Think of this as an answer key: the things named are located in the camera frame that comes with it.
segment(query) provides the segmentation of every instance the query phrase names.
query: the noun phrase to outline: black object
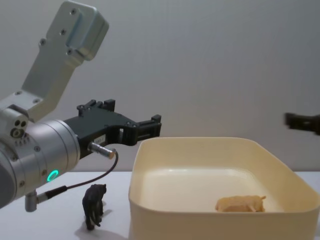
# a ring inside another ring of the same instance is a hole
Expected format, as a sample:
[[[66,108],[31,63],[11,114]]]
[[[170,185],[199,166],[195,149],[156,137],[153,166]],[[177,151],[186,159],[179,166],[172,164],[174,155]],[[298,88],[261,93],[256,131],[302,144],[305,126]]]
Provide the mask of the black object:
[[[81,159],[91,154],[88,144],[95,140],[103,147],[109,144],[134,146],[138,141],[160,136],[160,115],[135,122],[114,112],[115,104],[113,99],[104,102],[91,100],[77,107],[78,116],[64,121],[78,137]]]
[[[95,228],[91,224],[91,220],[95,225],[100,227],[101,216],[104,214],[102,198],[106,192],[107,187],[105,184],[93,184],[85,191],[82,206],[85,214],[86,228],[89,231]]]
[[[59,194],[62,194],[63,192],[67,191],[68,188],[67,186],[60,186],[60,187],[57,187],[53,190],[50,190],[50,191],[46,191],[45,192],[45,195],[48,199],[51,199],[53,198],[54,196],[57,196]]]
[[[309,131],[320,135],[320,115],[305,116],[286,113],[284,115],[284,121],[289,129]]]

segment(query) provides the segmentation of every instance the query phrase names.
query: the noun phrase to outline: white table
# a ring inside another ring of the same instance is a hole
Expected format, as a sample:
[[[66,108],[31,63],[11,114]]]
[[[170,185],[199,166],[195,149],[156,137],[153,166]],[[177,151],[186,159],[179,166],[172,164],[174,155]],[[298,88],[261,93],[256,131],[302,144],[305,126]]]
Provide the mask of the white table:
[[[42,193],[62,185],[72,185],[102,174],[70,172],[37,190]],[[320,172],[297,172],[320,193]],[[112,172],[97,184],[107,184],[101,227],[88,232],[82,198],[88,185],[71,189],[38,205],[35,212],[25,212],[24,197],[0,209],[1,240],[134,240],[130,231],[128,191],[131,172]],[[315,240],[320,240],[320,221]]]

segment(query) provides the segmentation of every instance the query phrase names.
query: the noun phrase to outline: cable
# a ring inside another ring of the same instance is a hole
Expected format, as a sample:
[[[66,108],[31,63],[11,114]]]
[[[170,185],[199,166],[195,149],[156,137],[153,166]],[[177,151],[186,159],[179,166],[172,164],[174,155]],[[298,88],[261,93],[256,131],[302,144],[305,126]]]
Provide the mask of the cable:
[[[119,154],[118,154],[118,152],[116,151],[116,152],[115,152],[115,160],[114,160],[114,163],[113,163],[112,167],[111,167],[108,171],[106,171],[104,174],[102,174],[102,175],[100,175],[100,176],[98,176],[98,177],[96,177],[96,178],[93,178],[93,179],[91,179],[91,180],[84,181],[84,182],[81,182],[81,183],[78,183],[78,184],[75,184],[75,185],[68,186],[67,189],[68,189],[68,190],[69,190],[69,189],[74,189],[74,188],[77,188],[77,187],[80,187],[80,186],[83,186],[83,185],[86,185],[86,184],[90,184],[90,183],[92,183],[92,182],[95,182],[95,181],[97,181],[97,180],[99,180],[99,179],[104,178],[104,177],[107,176],[109,173],[111,173],[111,172],[113,171],[113,169],[115,169],[115,167],[116,167],[117,164],[118,164],[118,160],[119,160]]]
[[[69,190],[69,189],[74,189],[74,188],[77,188],[77,187],[80,187],[80,186],[83,186],[83,185],[86,185],[86,184],[90,184],[92,182],[95,182],[99,179],[102,179],[103,177],[107,176],[109,173],[111,173],[115,167],[117,166],[118,164],[118,160],[119,160],[119,154],[117,151],[115,151],[115,160],[114,160],[114,163],[112,165],[112,167],[106,171],[104,174],[96,177],[96,178],[93,178],[91,180],[88,180],[88,181],[84,181],[84,182],[81,182],[81,183],[78,183],[78,184],[74,184],[74,185],[71,185],[71,186],[60,186],[60,187],[57,187],[55,189],[52,189],[52,190],[49,190],[49,191],[46,191],[40,195],[38,195],[38,204],[39,203],[42,203],[46,200],[49,200],[59,194],[62,194],[63,192]]]

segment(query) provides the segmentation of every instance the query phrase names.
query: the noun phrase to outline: cream plastic bin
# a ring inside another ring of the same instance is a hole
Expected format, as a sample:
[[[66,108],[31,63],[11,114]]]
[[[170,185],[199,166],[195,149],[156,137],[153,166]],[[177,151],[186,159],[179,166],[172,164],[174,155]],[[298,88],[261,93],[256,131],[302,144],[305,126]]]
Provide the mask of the cream plastic bin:
[[[265,212],[215,210],[221,197],[266,196]],[[129,190],[135,240],[314,240],[320,199],[256,142],[234,137],[144,141]]]

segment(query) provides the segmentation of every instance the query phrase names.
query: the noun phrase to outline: white wall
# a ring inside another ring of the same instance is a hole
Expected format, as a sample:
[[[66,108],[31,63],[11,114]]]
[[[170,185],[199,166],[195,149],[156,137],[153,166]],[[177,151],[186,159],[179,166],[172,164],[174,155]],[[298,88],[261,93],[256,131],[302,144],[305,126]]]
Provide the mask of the white wall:
[[[320,136],[287,130],[283,114],[320,113],[318,0],[80,0],[110,23],[76,69],[57,109],[116,100],[135,121],[163,119],[162,136],[236,136],[294,170],[320,170]],[[62,0],[0,3],[0,96],[23,83]],[[137,147],[118,147],[129,170]],[[103,170],[95,154],[76,170]]]

